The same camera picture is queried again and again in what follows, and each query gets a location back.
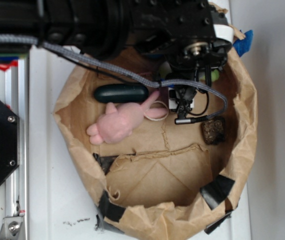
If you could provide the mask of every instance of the gray braided cable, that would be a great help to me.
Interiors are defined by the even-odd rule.
[[[33,36],[24,36],[24,35],[13,35],[13,34],[0,34],[0,44],[25,44],[25,45],[38,45],[38,38],[33,37]],[[196,82],[196,81],[190,81],[190,80],[185,80],[185,79],[171,79],[171,80],[165,80],[162,81],[161,84],[159,82],[155,82],[155,81],[150,81],[134,72],[128,71],[122,67],[119,66],[115,66],[113,64],[107,63],[107,62],[103,62],[103,61],[99,61],[95,58],[92,57],[88,57],[82,54],[78,54],[76,52],[73,52],[69,49],[66,49],[60,45],[56,45],[56,44],[51,44],[49,42],[44,42],[42,47],[44,49],[47,49],[51,52],[55,52],[57,54],[60,54],[62,56],[71,58],[71,59],[76,59],[78,61],[81,61],[83,63],[87,63],[99,68],[103,68],[106,70],[110,70],[113,71],[115,73],[118,74],[122,74],[126,77],[129,77],[131,79],[134,79],[138,82],[140,82],[141,84],[151,87],[151,88],[159,88],[159,87],[166,87],[166,86],[170,86],[170,85],[186,85],[186,86],[191,86],[191,87],[195,87],[204,91],[208,91],[209,93],[212,93],[214,95],[216,95],[217,97],[221,98],[224,102],[224,107],[215,112],[212,113],[210,115],[207,116],[208,119],[212,119],[213,117],[222,114],[228,106],[228,101],[227,98],[221,94],[220,92],[218,92],[217,90],[203,84],[200,82]]]

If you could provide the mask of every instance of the pink stuffed bunny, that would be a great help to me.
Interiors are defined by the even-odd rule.
[[[119,143],[133,133],[133,129],[143,122],[144,116],[157,119],[168,114],[166,108],[150,109],[159,95],[159,91],[154,91],[141,105],[129,102],[116,107],[112,102],[107,103],[105,114],[87,128],[91,144]]]

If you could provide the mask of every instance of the brown paper bag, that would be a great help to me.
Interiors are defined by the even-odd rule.
[[[145,59],[131,48],[112,63],[145,77],[160,65],[160,61]],[[141,240],[185,240],[236,209],[254,163],[258,121],[256,89],[236,51],[229,52],[224,71],[213,83],[229,104],[222,115],[225,142],[218,145],[205,144],[200,123],[175,125],[175,114],[158,122],[144,119],[120,143],[91,145],[86,128],[105,111],[105,104],[94,99],[93,91],[111,83],[117,82],[76,67],[54,110],[91,198],[99,208],[106,203],[112,206],[113,210],[103,210],[104,221]],[[197,94],[195,102],[194,111],[201,112],[206,97]],[[210,96],[208,113],[222,104]],[[118,156],[107,175],[93,154]],[[210,192],[220,188],[221,178],[234,184],[213,206]]]

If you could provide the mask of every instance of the metal clamp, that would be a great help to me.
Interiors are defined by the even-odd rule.
[[[0,230],[0,240],[23,240],[25,232],[23,216],[5,217]]]

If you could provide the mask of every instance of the white wall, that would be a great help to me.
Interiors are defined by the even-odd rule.
[[[285,239],[285,0],[230,0],[235,26],[253,29],[242,57],[258,90],[259,127],[248,180],[253,240]]]

